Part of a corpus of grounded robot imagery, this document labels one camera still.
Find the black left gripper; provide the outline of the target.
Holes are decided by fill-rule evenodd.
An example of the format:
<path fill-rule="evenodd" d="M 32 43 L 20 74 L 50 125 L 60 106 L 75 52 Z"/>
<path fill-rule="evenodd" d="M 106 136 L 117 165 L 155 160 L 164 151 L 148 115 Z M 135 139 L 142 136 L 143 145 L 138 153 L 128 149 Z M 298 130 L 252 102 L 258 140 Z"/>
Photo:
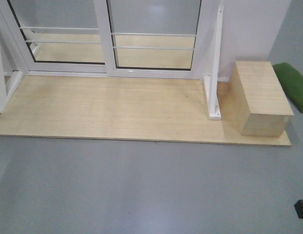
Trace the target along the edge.
<path fill-rule="evenodd" d="M 298 218 L 303 219 L 303 200 L 300 199 L 294 204 Z"/>

